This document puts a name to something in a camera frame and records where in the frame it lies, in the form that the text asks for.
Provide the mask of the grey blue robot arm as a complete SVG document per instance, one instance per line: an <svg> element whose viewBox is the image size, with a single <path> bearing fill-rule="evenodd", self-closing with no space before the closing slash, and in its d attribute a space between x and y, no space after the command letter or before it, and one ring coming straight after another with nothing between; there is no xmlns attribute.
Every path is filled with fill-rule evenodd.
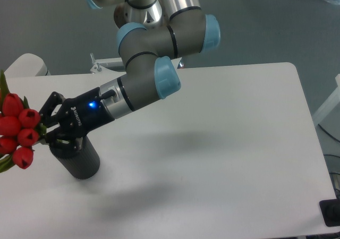
<svg viewBox="0 0 340 239"><path fill-rule="evenodd" d="M79 151L86 135L177 92L175 58L206 52L220 43L220 27L199 0L86 0L92 8L124 4L125 24L116 45L125 74L75 98L53 92L40 110L49 132L39 142Z"/></svg>

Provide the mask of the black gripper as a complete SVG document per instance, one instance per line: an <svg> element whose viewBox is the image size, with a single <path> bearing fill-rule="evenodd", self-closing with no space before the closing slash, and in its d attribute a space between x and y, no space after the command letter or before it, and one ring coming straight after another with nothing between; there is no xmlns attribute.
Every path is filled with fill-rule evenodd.
<svg viewBox="0 0 340 239"><path fill-rule="evenodd" d="M53 115L58 105L61 105L58 116ZM101 102L99 87L68 99L54 91L39 114L44 126L59 124L59 127L46 133L46 143L51 148L70 151L81 150L82 137L114 120Z"/></svg>

